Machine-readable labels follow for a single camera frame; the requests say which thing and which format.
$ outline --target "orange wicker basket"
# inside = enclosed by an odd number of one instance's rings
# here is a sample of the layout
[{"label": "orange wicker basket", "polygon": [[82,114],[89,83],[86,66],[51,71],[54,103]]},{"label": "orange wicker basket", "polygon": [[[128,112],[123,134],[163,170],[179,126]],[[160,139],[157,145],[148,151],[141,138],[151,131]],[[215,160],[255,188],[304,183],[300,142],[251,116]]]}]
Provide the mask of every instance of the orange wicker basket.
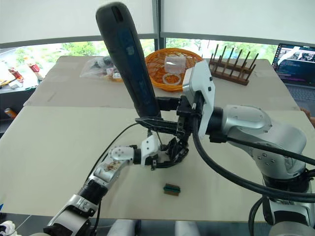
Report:
[{"label": "orange wicker basket", "polygon": [[[145,61],[150,75],[152,84],[165,91],[183,91],[182,84],[185,72],[180,74],[181,81],[178,85],[167,85],[163,82],[163,76],[167,74],[164,69],[164,61],[166,56],[185,56],[186,57],[186,67],[185,71],[193,66],[199,61],[202,61],[202,57],[193,53],[179,48],[165,48],[155,51],[149,54]],[[178,81],[178,77],[175,75],[170,75],[165,78],[167,82],[173,84]]]}]

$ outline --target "laptop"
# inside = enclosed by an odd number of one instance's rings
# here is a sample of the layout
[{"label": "laptop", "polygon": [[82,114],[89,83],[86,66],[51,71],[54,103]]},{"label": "laptop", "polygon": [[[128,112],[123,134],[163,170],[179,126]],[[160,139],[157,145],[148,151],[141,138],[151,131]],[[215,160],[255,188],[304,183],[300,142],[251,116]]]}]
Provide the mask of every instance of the laptop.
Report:
[{"label": "laptop", "polygon": [[272,67],[295,102],[315,117],[315,47],[281,43]]}]

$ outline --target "plastic bag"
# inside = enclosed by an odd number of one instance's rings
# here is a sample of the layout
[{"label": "plastic bag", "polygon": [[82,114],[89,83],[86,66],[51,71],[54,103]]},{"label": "plastic bag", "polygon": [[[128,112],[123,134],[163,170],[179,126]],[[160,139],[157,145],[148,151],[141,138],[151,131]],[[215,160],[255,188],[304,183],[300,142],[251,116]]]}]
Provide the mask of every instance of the plastic bag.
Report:
[{"label": "plastic bag", "polygon": [[81,71],[80,77],[105,78],[114,82],[123,81],[109,56],[88,60]]}]

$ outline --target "black handle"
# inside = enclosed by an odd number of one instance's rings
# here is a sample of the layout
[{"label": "black handle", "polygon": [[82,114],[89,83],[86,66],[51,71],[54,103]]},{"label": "black handle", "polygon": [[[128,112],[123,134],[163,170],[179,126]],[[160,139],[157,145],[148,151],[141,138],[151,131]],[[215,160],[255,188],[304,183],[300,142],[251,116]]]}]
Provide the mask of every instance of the black handle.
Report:
[{"label": "black handle", "polygon": [[103,6],[96,12],[96,21],[139,116],[160,116],[140,40],[128,8],[120,2]]}]

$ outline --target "table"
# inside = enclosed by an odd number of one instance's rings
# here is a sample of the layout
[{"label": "table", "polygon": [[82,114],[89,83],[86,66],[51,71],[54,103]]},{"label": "table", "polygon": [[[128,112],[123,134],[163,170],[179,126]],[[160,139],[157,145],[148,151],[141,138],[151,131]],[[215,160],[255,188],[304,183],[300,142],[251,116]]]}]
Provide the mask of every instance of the table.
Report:
[{"label": "table", "polygon": [[[314,155],[315,131],[303,112],[269,111],[277,120],[307,135],[303,154]],[[165,119],[174,120],[172,112]],[[0,140],[0,201],[3,211],[54,215],[82,186],[91,166],[110,141],[137,117],[134,109],[26,106]],[[146,130],[131,128],[118,145],[140,144]],[[169,140],[162,135],[162,140]],[[202,141],[205,150],[228,170],[261,183],[251,158],[230,144]],[[212,171],[198,156],[192,140],[185,160],[151,171],[130,166],[103,198],[102,218],[246,221],[259,195]],[[165,195],[166,183],[181,187],[179,197]],[[261,211],[257,221],[264,221]]]},{"label": "table", "polygon": [[[95,57],[60,57],[25,105],[133,108],[123,83],[106,81],[103,78],[80,77],[85,63],[93,58]],[[256,68],[247,86],[218,78],[214,78],[214,83],[216,106],[238,104],[257,106],[264,110],[299,110],[266,59],[256,60]],[[165,92],[159,88],[154,90],[156,96],[181,95],[179,92]]]}]

